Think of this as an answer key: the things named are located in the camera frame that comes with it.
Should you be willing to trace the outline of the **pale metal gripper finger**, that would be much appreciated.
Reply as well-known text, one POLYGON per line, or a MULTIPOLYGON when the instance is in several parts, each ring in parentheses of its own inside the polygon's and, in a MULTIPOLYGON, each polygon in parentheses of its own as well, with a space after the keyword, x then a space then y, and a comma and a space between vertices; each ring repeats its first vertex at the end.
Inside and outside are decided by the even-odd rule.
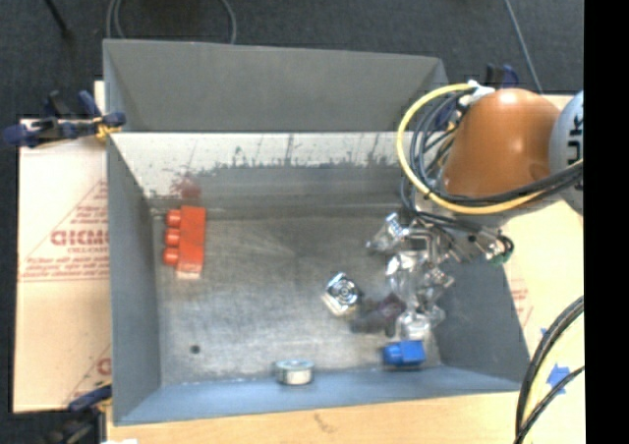
POLYGON ((378 231, 366 241, 366 249, 380 253, 396 251, 409 234, 409 226, 401 222, 397 212, 392 212, 384 218, 378 231))
POLYGON ((406 314, 413 319, 422 315, 441 320, 444 312, 437 303, 453 283, 454 278, 440 268, 422 268, 409 272, 405 291, 406 314))

